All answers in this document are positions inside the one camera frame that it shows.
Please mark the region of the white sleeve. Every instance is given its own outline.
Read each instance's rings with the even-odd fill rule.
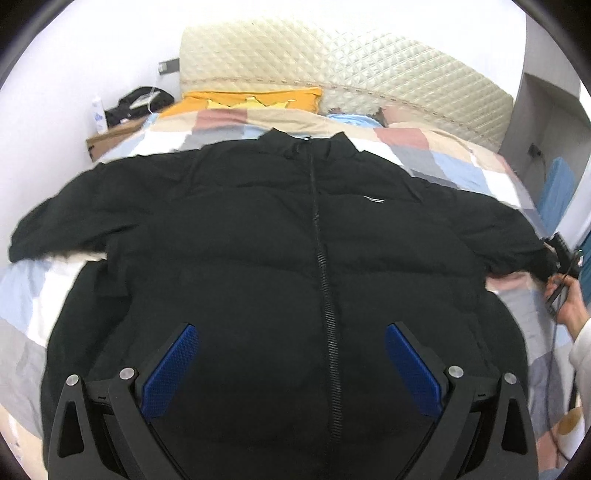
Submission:
[[[569,360],[577,372],[577,388],[583,403],[585,431],[587,431],[591,426],[591,320],[585,323],[574,341]]]

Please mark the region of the jacket sleeve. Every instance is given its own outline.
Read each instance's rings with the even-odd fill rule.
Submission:
[[[527,270],[546,281],[556,272],[553,254],[519,211],[488,195],[456,190],[422,179],[411,189],[436,218],[446,222],[492,274]]]
[[[98,164],[19,222],[10,261],[104,251],[110,234],[133,228],[174,196],[185,169],[182,158],[164,155]]]

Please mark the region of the blue gripper pad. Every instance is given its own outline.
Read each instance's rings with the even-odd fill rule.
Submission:
[[[386,328],[386,351],[421,414],[439,418],[443,411],[441,386],[396,325]]]
[[[146,420],[164,415],[196,354],[197,330],[187,325],[143,386],[141,412]]]

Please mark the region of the jacket collar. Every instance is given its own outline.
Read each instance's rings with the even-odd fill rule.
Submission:
[[[305,139],[292,137],[273,128],[261,135],[259,141],[263,143],[267,151],[290,158],[294,157],[297,146]],[[343,132],[337,133],[331,138],[312,138],[310,143],[313,145],[315,156],[324,156],[327,160],[353,157],[359,153]]]

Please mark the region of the yellow pillow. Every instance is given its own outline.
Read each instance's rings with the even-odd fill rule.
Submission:
[[[321,95],[319,87],[271,92],[194,91],[185,93],[183,100],[166,109],[160,117],[208,108],[297,108],[317,113]]]

